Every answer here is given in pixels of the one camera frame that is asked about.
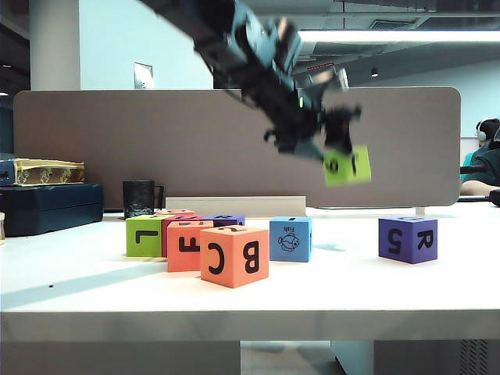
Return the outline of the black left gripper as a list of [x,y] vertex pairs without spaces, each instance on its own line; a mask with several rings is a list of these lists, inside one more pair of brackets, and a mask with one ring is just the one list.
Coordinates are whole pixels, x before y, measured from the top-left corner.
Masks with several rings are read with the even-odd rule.
[[360,105],[326,110],[320,100],[311,101],[294,93],[269,94],[265,96],[265,114],[273,127],[265,132],[265,140],[273,137],[279,153],[323,161],[323,151],[314,137],[324,131],[326,147],[349,155],[352,153],[350,121],[358,119],[361,112]]

